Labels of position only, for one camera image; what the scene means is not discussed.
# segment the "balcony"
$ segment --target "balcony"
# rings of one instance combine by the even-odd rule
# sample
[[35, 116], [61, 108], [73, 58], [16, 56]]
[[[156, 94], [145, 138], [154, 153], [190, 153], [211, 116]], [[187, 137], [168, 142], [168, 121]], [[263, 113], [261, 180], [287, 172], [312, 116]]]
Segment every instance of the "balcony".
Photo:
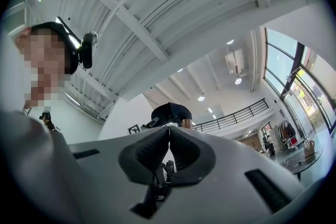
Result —
[[254, 120], [260, 121], [264, 118], [264, 116], [270, 116], [273, 113], [273, 109], [269, 108], [265, 101], [265, 98], [263, 98], [260, 101], [233, 114], [224, 116], [213, 121], [208, 121], [195, 125], [192, 127], [192, 129], [210, 134], [215, 134], [227, 130], [236, 131], [234, 130], [235, 127], [244, 125], [244, 123], [249, 123]]

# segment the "floor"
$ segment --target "floor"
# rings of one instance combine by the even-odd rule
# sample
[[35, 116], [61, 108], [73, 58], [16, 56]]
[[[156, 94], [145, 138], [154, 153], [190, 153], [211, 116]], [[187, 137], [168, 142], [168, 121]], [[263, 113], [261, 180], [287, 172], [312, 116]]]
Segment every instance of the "floor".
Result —
[[[316, 134], [310, 136], [309, 139], [313, 139], [315, 141], [315, 145], [321, 145], [323, 147], [323, 153], [311, 167], [301, 173], [301, 183], [306, 188], [328, 174], [330, 167], [335, 160], [336, 130], [330, 136], [328, 129], [325, 126], [322, 126], [318, 128], [316, 130]], [[287, 150], [285, 152], [280, 152], [271, 157], [271, 159], [277, 163], [281, 163], [300, 151], [303, 151], [303, 144], [301, 144], [296, 151]]]

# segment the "round table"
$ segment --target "round table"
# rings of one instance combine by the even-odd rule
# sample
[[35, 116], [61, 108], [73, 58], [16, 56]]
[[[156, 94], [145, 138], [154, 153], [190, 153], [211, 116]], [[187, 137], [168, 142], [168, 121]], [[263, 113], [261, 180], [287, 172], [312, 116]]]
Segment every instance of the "round table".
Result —
[[305, 157], [304, 151], [301, 151], [294, 156], [289, 157], [287, 160], [280, 163], [284, 168], [290, 170], [294, 175], [298, 176], [301, 180], [301, 172], [312, 166], [323, 153], [321, 145], [315, 146], [315, 153], [309, 157]]

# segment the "black metal railing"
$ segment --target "black metal railing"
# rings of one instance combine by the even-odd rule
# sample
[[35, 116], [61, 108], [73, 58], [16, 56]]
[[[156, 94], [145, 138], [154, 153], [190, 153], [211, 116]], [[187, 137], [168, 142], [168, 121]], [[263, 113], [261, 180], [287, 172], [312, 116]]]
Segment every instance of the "black metal railing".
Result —
[[252, 118], [253, 116], [261, 113], [262, 111], [268, 109], [268, 105], [265, 102], [265, 98], [261, 99], [260, 101], [242, 109], [239, 110], [233, 114], [230, 114], [228, 116], [224, 116], [222, 118], [204, 122], [198, 125], [195, 125], [192, 127], [194, 130], [198, 130], [201, 132], [211, 132], [223, 129], [225, 127], [229, 127], [231, 125], [237, 124], [239, 122], [242, 122], [246, 119]]

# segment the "glass wall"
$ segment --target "glass wall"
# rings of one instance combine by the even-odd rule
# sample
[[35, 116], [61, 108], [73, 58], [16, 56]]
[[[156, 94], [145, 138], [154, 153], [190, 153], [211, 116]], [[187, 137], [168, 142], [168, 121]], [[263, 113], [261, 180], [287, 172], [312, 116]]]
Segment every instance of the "glass wall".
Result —
[[305, 136], [336, 126], [336, 71], [296, 40], [266, 29], [264, 79], [281, 97]]

